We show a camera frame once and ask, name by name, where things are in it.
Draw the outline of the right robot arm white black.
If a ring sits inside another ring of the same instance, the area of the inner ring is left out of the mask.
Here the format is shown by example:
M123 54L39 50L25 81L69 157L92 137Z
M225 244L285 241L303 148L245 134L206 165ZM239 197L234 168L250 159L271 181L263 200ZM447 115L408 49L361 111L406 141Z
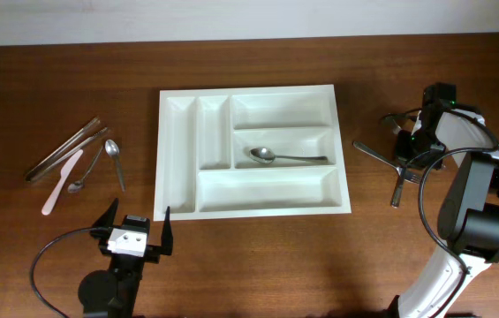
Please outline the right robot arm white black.
M392 206L397 206L405 176L422 170L420 221L436 249L417 281L397 295L387 317L446 317L468 284L499 262L499 140L486 127L481 111L457 101L455 85L436 82L424 89L422 104L401 113L413 121L397 135L399 162ZM433 230L427 220L424 193L429 174L453 158L453 178Z

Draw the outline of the pink plastic knife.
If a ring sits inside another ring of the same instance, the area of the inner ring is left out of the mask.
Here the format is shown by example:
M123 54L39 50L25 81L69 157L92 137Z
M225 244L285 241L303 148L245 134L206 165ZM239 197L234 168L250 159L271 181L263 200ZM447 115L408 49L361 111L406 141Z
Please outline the pink plastic knife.
M66 161L63 168L60 170L60 179L42 207L42 214L44 216L48 216L53 211L66 179L68 179L73 167L78 162L82 154L83 151L78 150Z

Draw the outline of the steel teaspoon patterned handle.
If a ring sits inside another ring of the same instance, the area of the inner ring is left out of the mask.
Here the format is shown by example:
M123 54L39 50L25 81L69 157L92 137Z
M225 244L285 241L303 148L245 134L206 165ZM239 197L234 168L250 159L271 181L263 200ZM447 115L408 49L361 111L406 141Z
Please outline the steel teaspoon patterned handle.
M126 186L123 175L123 168L119 158L120 149L114 140L106 140L104 143L104 147L106 153L109 155L109 157L113 160L115 164L118 182L120 184L121 190L124 192L126 190Z

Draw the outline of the steel fork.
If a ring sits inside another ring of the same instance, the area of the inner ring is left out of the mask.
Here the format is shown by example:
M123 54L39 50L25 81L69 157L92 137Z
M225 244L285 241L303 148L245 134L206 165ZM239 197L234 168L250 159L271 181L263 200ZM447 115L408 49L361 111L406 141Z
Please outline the steel fork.
M397 123L393 117L388 117L384 120L385 124L391 129L392 133L398 135L402 127Z
M376 153L373 149L369 148L368 146L366 146L365 144L363 144L362 142L360 141L354 141L352 143L352 145L359 151L367 154L367 155L370 155L371 157L387 164L388 166L390 166L391 168L393 168L394 170L397 171L397 174L398 175L401 175L401 173L403 172L404 170L404 167L401 166L400 164L398 163L393 163L392 161L390 161L389 159L385 158L384 156ZM418 184L420 181L421 181L421 175L417 174L417 173L414 173L410 170L406 170L405 171L405 175L404 175L404 180L407 181L407 182L410 182L410 183L413 183L413 184Z

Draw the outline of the large steel tablespoon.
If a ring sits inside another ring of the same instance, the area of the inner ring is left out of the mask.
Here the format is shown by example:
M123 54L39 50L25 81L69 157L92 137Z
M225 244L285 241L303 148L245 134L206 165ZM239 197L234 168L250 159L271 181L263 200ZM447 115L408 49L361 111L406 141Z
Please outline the large steel tablespoon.
M327 162L327 156L290 156L290 155L276 155L270 148L251 148L249 156L258 163L269 164L276 159L287 159L303 162Z

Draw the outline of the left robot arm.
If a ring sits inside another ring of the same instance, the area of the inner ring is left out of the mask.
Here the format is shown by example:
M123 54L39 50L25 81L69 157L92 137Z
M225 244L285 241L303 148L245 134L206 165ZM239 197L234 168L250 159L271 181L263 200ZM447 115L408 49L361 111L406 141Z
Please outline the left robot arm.
M172 255L169 208L164 212L161 244L154 246L148 243L150 220L146 217L127 215L120 225L114 224L118 203L118 199L112 201L93 223L91 237L98 241L102 255L110 257L110 265L89 273L79 284L85 317L131 317L144 265Z

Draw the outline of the white plastic cutlery tray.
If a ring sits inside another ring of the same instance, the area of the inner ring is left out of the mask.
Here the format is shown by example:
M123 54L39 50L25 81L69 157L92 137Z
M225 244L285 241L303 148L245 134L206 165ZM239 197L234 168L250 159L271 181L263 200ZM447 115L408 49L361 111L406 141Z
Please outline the white plastic cutlery tray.
M162 91L156 221L168 206L173 221L351 213L334 86Z

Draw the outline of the small thin steel teaspoon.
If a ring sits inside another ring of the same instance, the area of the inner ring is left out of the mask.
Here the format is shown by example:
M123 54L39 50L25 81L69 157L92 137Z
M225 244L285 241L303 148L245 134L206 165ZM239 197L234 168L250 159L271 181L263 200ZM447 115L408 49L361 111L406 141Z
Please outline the small thin steel teaspoon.
M68 193L78 193L79 191L81 191L85 187L85 181L86 181L88 175L91 173L92 169L94 168L95 164L97 163L99 157L101 156L103 149L104 149L104 146L100 146L100 148L96 152L93 160L87 166L87 169L84 172L84 174L82 175L82 177L80 179L76 180L75 182L68 185L68 187L67 187Z

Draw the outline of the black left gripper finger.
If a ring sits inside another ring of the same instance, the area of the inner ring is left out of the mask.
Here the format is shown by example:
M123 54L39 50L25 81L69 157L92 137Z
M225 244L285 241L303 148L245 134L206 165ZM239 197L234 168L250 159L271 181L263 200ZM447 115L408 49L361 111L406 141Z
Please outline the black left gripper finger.
M160 254L171 256L173 252L173 233L170 223L170 206L165 210L161 234Z
M109 228L113 226L117 208L119 205L119 198L111 202L108 209L93 223L94 228Z

